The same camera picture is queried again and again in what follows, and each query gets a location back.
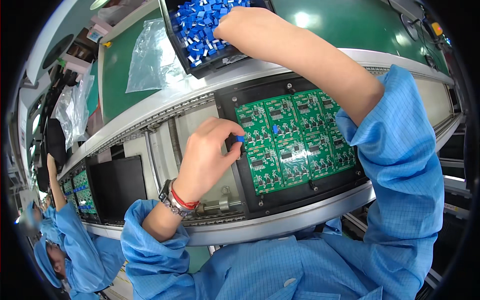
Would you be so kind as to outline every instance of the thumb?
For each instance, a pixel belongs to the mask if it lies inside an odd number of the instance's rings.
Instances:
[[[230,151],[225,154],[223,160],[226,165],[231,166],[237,160],[237,158],[240,157],[241,144],[242,142],[236,142],[232,145]]]

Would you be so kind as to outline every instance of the workbench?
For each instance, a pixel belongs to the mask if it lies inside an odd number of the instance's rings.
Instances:
[[[419,54],[422,46],[418,41],[408,40],[403,25],[400,21],[397,23],[397,14],[391,11],[388,5],[380,0],[346,1],[346,7],[338,10],[341,7],[339,4],[334,6],[328,1],[302,0],[296,1],[295,8],[290,7],[288,10],[286,0],[273,0],[273,3],[277,13],[293,23],[297,13],[307,13],[309,22],[303,25],[335,46],[341,47],[341,51],[374,75],[386,73],[392,64],[409,70],[417,82],[429,121],[435,130],[436,150],[453,134],[463,115],[454,113],[447,89],[455,86],[452,78],[448,76],[444,61],[439,64],[441,72],[427,66],[422,60],[423,56]],[[318,3],[318,10],[315,10],[313,3]],[[99,91],[103,98],[106,124],[70,157],[59,178],[84,157],[98,155],[113,145],[122,144],[125,156],[142,157],[147,197],[158,199],[155,181],[163,184],[166,179],[174,178],[178,174],[166,120],[176,118],[180,147],[184,151],[186,141],[196,127],[208,116],[218,117],[214,98],[216,90],[291,71],[273,63],[249,59],[200,80],[190,76],[184,80],[182,88],[125,94],[130,58],[126,47],[120,47],[123,45],[120,41],[124,38],[124,42],[133,47],[134,39],[128,39],[126,34],[136,38],[142,28],[139,24],[143,24],[143,20],[159,16],[159,12],[155,11],[156,7],[151,2],[147,4],[151,6],[141,7],[142,13],[138,14],[136,20],[126,22],[125,24],[130,23],[128,26],[119,24],[120,27],[112,33],[111,48],[101,46]],[[334,22],[338,22],[336,27],[330,24]],[[373,41],[378,36],[381,36],[382,41]],[[153,175],[153,169],[158,173],[157,179]],[[220,182],[202,198],[202,202],[218,202],[220,191],[225,186],[229,187],[233,198],[242,192],[237,190],[233,171],[229,169]],[[285,235],[320,224],[374,199],[375,192],[369,181],[326,200],[271,216],[247,220],[239,211],[211,218],[186,218],[183,224],[190,235],[189,246],[239,243]],[[115,239],[120,238],[122,231],[121,226],[84,225],[95,234]]]

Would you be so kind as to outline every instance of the bracelet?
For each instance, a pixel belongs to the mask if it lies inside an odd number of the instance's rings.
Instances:
[[[185,217],[189,213],[191,213],[193,210],[195,210],[195,208],[198,206],[200,202],[197,201],[193,204],[186,204],[185,202],[183,202],[177,196],[175,191],[172,190],[172,184],[175,181],[175,179],[167,180],[165,182],[162,192],[159,195],[159,199],[166,207],[170,208],[173,214],[179,215],[181,217]]]

